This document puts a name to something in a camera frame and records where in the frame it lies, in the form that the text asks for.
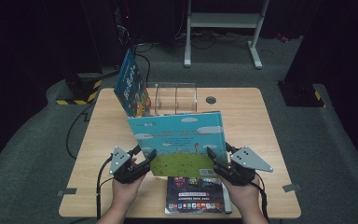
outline children's book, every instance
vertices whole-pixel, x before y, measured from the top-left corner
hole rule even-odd
[[[150,98],[134,55],[128,49],[118,74],[114,92],[128,117],[140,117],[149,114]]]
[[[165,214],[231,213],[228,193],[219,178],[168,177]]]
[[[128,118],[145,157],[152,150],[155,176],[216,177],[207,147],[227,164],[226,141],[220,112]]]

